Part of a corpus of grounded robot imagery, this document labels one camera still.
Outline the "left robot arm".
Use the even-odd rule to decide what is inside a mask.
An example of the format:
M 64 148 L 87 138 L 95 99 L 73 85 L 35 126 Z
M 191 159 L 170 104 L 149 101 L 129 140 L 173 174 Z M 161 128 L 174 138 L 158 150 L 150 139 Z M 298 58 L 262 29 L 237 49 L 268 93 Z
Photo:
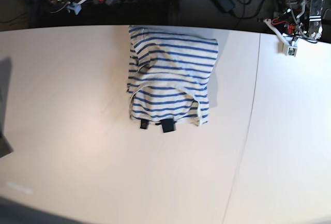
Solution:
M 317 43 L 322 36 L 324 0 L 281 0 L 280 12 L 271 20 L 284 36 Z

